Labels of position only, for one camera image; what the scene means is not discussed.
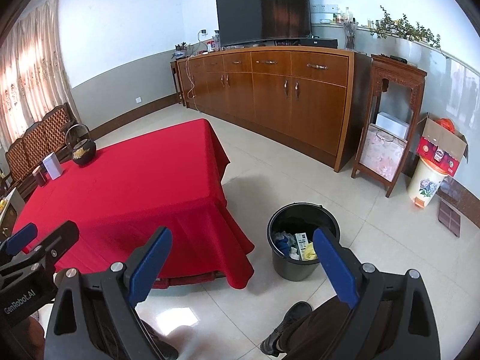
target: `wooden sofa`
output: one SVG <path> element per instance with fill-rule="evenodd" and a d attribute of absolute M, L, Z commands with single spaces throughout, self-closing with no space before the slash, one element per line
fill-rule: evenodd
<path fill-rule="evenodd" d="M 22 198 L 32 193 L 37 186 L 32 172 L 50 153 L 56 153 L 60 161 L 69 158 L 65 132 L 74 123 L 76 121 L 69 105 L 58 105 L 11 144 L 5 153 L 10 173 L 0 181 L 5 195 L 15 187 Z"/>

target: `white trash bin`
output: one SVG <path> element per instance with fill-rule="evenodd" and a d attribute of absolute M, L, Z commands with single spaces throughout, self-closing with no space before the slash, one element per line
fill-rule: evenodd
<path fill-rule="evenodd" d="M 447 173 L 429 160 L 420 157 L 415 174 L 406 192 L 414 204 L 426 207 Z"/>

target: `black basket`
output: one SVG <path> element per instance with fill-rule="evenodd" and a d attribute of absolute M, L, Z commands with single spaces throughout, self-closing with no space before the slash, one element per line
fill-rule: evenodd
<path fill-rule="evenodd" d="M 275 212 L 267 227 L 267 239 L 272 248 L 272 260 L 275 271 L 284 279 L 302 281 L 318 267 L 318 259 L 302 261 L 285 256 L 273 242 L 276 233 L 286 231 L 292 235 L 306 233 L 312 242 L 317 228 L 328 228 L 337 240 L 340 240 L 340 227 L 335 217 L 322 206 L 313 203 L 292 203 Z"/>

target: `cabinet handle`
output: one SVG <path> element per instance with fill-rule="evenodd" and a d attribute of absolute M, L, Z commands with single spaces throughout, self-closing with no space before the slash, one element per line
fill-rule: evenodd
<path fill-rule="evenodd" d="M 328 66 L 322 66 L 320 64 L 307 64 L 307 67 L 314 69 L 323 69 L 324 71 L 328 69 Z"/>

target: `black television screen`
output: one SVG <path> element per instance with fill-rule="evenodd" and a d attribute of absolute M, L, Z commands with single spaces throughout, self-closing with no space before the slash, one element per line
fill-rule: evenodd
<path fill-rule="evenodd" d="M 309 0 L 217 0 L 222 46 L 310 35 Z"/>

